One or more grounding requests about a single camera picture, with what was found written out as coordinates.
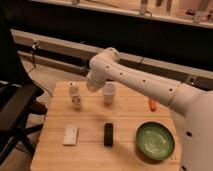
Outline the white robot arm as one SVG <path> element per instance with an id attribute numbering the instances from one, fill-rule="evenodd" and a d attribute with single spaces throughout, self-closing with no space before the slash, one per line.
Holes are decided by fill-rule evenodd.
<path id="1" fill-rule="evenodd" d="M 104 49 L 90 60 L 87 88 L 97 92 L 107 79 L 169 107 L 185 118 L 180 171 L 213 171 L 213 90 L 125 67 L 119 52 Z"/>

